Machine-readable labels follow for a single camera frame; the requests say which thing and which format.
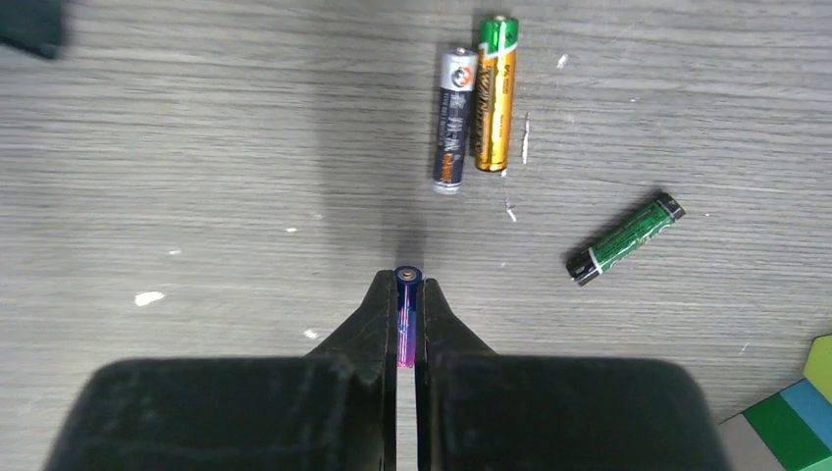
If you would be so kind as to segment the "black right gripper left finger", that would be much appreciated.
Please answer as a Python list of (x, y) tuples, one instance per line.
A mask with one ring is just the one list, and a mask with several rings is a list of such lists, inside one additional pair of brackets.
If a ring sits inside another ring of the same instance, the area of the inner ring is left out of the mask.
[(134, 358), (81, 389), (49, 470), (392, 470), (392, 271), (300, 356)]

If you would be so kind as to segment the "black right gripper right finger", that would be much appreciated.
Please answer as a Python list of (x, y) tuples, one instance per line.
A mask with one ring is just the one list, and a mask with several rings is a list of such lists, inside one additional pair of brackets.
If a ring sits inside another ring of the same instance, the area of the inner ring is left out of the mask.
[(627, 357), (499, 354), (419, 291), (416, 403), (422, 470), (727, 470), (698, 384)]

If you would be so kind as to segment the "blue purple battery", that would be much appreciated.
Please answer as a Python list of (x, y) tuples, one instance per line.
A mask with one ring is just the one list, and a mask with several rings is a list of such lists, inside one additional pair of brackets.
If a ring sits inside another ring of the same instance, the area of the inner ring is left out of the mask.
[(394, 271), (397, 286), (397, 366), (412, 368), (416, 357), (416, 331), (418, 314), (418, 287), (422, 272), (409, 265)]

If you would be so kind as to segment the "green black battery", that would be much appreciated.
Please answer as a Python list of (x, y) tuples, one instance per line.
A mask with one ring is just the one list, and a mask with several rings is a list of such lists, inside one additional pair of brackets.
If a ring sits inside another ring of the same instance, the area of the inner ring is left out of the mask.
[(658, 192), (617, 226), (570, 257), (566, 262), (570, 279), (579, 287), (585, 286), (685, 215), (685, 209), (675, 198)]

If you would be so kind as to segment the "black remote battery cover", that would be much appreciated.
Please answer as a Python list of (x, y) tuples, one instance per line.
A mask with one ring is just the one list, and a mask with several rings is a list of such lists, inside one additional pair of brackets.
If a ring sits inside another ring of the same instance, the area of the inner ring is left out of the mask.
[(65, 2), (1, 0), (1, 44), (46, 60), (65, 45)]

